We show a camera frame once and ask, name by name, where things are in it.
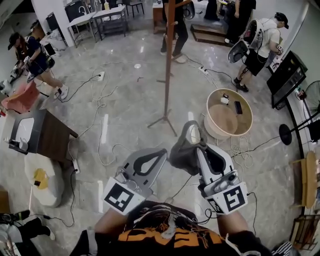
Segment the black cap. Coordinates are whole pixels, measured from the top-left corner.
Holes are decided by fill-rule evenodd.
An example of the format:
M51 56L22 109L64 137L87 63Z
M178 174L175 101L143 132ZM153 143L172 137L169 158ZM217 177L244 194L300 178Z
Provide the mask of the black cap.
M8 50L10 50L12 48L12 46L15 45L18 38L20 38L20 34L18 32L15 32L12 35L10 35Z
M287 19L286 15L284 15L284 14L281 13L281 12L277 12L274 17L275 17L278 21L284 22L284 27L285 27L286 29L289 29L288 19Z

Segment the black chair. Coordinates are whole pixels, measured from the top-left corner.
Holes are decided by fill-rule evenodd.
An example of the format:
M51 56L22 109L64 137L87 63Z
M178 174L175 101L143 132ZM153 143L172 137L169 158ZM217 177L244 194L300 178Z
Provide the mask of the black chair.
M141 5L143 15L145 15L144 6L142 2L131 2L131 0L122 0L122 3L126 7L126 14L129 16L128 6L132 7L132 15L135 17L134 6L136 7L137 12L139 13L138 5Z

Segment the coat rack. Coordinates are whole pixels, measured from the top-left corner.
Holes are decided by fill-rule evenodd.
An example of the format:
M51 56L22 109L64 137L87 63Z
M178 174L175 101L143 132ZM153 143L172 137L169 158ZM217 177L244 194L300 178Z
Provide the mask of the coat rack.
M147 127L150 128L151 126L155 125L156 123L164 120L166 121L170 128L172 129L174 136L177 137L177 133L172 126L168 115L171 111L171 109L168 109L168 104L169 104L169 90L170 90L170 76L171 76L171 62L174 61L175 59L179 58L182 54L179 54L175 57L172 58L172 42L174 39L174 28L175 25L177 24L177 21L175 21L175 10L177 7L187 5L191 2L191 0L184 0L180 3L176 4L176 0L169 0L169 7L168 7L168 17L167 17L167 33L164 36L165 41L166 41L166 63L165 63L165 81L163 80L157 80L159 83L164 83L165 84L165 95L164 95L164 113L161 118L158 120L154 121L153 123L149 124Z

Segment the person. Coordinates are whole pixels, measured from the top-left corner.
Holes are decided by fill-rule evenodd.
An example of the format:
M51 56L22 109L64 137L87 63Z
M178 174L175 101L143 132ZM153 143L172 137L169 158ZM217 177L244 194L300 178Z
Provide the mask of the person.
M217 223L220 235L199 225L192 212L154 201L144 201L128 216L110 208L94 229L81 233L70 256L104 256L123 250L139 254L173 250L228 256L272 255L249 231L238 211L220 215Z
M12 47L15 48L16 58L19 61L18 68L20 70L25 64L24 60L27 58L30 62L28 70L31 75L57 90L54 92L55 99L59 95L62 100L67 97L69 88L51 76L46 56L41 51L41 44L33 36L29 36L25 40L19 33L13 33L9 38L8 50Z
M175 4L181 3L183 0L175 0ZM166 34L168 32L168 15L169 15L169 0L162 0L163 3L163 8L162 8L162 17L163 20L166 23ZM184 47L187 39L188 39L188 31L186 24L184 22L184 9L182 6L179 6L175 8L175 13L174 13L174 21L177 22L176 25L174 25L174 32L173 34L177 33L178 39L176 40L176 44L174 47L174 51L172 53L172 57L176 57L181 54L181 50ZM167 43L166 43L166 38L163 37L162 41L162 48L160 50L161 55L166 55L167 54ZM185 63L187 60L183 57L180 56L175 59L176 62L178 63Z
M263 40L259 48L250 49L244 64L241 66L237 77L233 80L237 89L248 92L246 84L248 84L253 76L262 70L268 60L270 51L281 55L282 52L277 48L280 42L280 28L288 26L287 17L277 12L274 18L263 18L259 20L263 25Z
M208 0L204 18L209 21L220 21L217 16L217 0Z
M238 42L239 36L245 31L251 12L254 9L256 9L256 0L235 0L235 13L230 19L224 39L226 44Z
M42 220L39 217L21 226L0 224L0 242L6 245L6 249L11 251L12 255L15 255L12 243L22 243L40 235L46 235L51 240L56 239L52 230L48 226L43 226Z

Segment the black shorts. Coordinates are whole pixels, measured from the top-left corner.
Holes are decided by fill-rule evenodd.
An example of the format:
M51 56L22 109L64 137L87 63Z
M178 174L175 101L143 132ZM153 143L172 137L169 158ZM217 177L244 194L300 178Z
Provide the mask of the black shorts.
M254 49L250 49L250 53L248 57L246 57L244 64L248 67L252 75L256 76L260 70L263 69L267 60L268 58L261 57Z

